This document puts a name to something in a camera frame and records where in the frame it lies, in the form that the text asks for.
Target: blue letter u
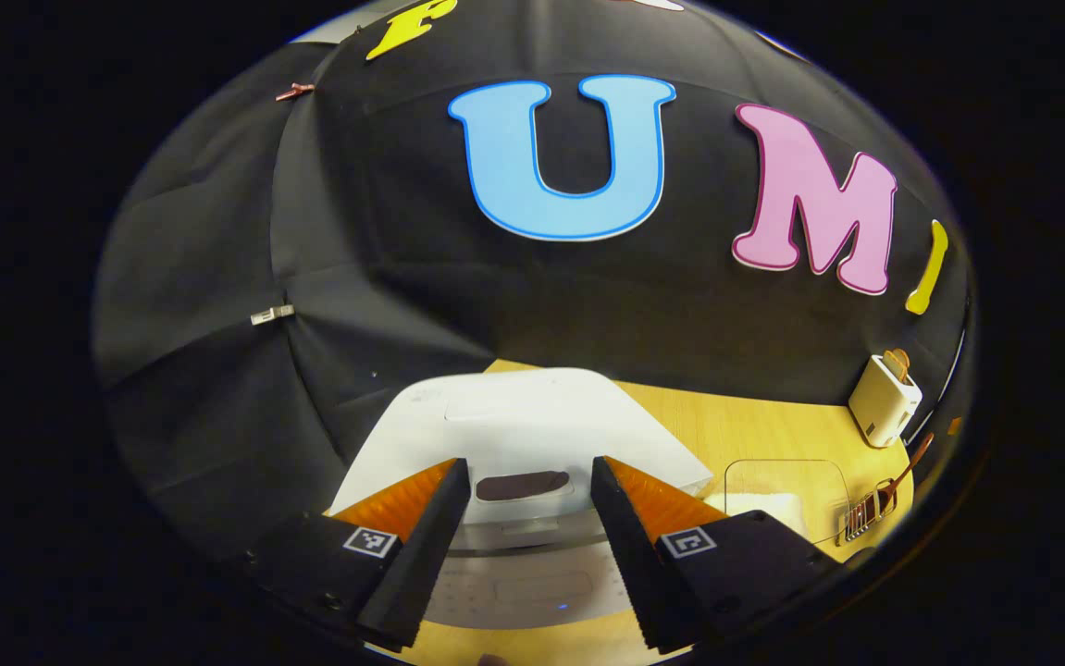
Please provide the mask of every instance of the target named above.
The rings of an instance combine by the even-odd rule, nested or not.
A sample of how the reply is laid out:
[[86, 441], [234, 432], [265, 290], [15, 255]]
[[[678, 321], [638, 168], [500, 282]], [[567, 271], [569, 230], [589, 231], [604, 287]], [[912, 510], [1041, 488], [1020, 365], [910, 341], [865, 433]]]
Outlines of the blue letter u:
[[591, 76], [583, 95], [602, 101], [610, 132], [610, 180], [587, 194], [557, 193], [540, 177], [536, 109], [553, 93], [540, 81], [470, 90], [448, 105], [462, 123], [470, 186], [499, 227], [541, 241], [596, 241], [630, 231], [663, 193], [659, 105], [675, 87], [644, 76]]

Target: pink letter m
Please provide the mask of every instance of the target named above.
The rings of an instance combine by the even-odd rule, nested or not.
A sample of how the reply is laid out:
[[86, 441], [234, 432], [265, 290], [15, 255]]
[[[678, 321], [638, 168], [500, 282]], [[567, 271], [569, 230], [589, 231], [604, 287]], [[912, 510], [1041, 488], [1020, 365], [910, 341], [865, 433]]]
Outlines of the pink letter m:
[[791, 242], [798, 207], [813, 273], [829, 270], [855, 229], [853, 253], [840, 262], [836, 277], [863, 294], [886, 291], [899, 190], [890, 169], [858, 152], [845, 186], [837, 189], [829, 161], [799, 119], [758, 104], [739, 104], [737, 116], [758, 136], [761, 177], [753, 228], [734, 240], [736, 260], [753, 269], [792, 269], [800, 261]]

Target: yellow letter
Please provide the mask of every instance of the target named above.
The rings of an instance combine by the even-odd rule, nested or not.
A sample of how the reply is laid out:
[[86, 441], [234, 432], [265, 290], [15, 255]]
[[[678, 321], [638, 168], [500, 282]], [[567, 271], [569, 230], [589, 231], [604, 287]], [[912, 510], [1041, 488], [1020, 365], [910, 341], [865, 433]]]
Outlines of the yellow letter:
[[931, 291], [934, 291], [934, 281], [939, 278], [939, 269], [943, 266], [943, 253], [948, 251], [948, 232], [943, 230], [939, 221], [931, 221], [931, 257], [927, 260], [927, 270], [922, 271], [922, 278], [918, 281], [918, 290], [910, 292], [906, 298], [906, 309], [914, 314], [922, 314], [927, 307], [931, 305]]
[[395, 49], [411, 38], [421, 37], [429, 32], [430, 25], [423, 25], [421, 21], [427, 17], [440, 18], [450, 13], [456, 7], [457, 0], [433, 0], [431, 3], [417, 4], [416, 7], [403, 12], [388, 21], [389, 29], [384, 33], [384, 38], [367, 53], [367, 60], [375, 59], [376, 55]]

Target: metal clip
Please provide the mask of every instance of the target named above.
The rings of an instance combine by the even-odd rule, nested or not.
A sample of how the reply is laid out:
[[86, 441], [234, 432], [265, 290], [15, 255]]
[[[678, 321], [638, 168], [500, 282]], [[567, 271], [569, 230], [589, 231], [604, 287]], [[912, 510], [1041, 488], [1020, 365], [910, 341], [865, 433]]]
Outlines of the metal clip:
[[314, 90], [313, 84], [302, 85], [299, 83], [294, 83], [290, 86], [290, 90], [286, 90], [281, 95], [278, 95], [278, 101], [290, 100], [291, 97], [298, 97], [299, 95], [304, 95], [311, 92], [311, 90]]
[[257, 314], [249, 316], [249, 319], [252, 320], [253, 326], [260, 326], [264, 324], [266, 321], [274, 321], [275, 319], [279, 319], [282, 316], [292, 316], [293, 314], [294, 314], [294, 306], [285, 305], [285, 306], [272, 307], [269, 309], [266, 309], [266, 311], [264, 312], [257, 312]]

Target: white appliance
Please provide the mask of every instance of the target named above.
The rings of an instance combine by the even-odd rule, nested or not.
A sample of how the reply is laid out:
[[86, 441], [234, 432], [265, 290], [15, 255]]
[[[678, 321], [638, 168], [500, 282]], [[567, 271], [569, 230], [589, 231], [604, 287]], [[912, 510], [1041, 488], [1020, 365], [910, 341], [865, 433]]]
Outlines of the white appliance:
[[849, 397], [849, 409], [870, 445], [885, 448], [906, 427], [922, 402], [922, 391], [906, 375], [900, 383], [880, 355], [866, 362], [861, 383]]
[[[712, 480], [684, 444], [596, 372], [450, 375], [411, 385], [392, 401], [328, 514], [444, 459], [465, 458], [472, 497], [426, 620], [481, 629], [586, 620], [630, 607], [590, 501], [599, 455], [690, 494]], [[480, 481], [541, 472], [568, 478], [558, 474], [558, 487], [531, 497], [478, 498]]]

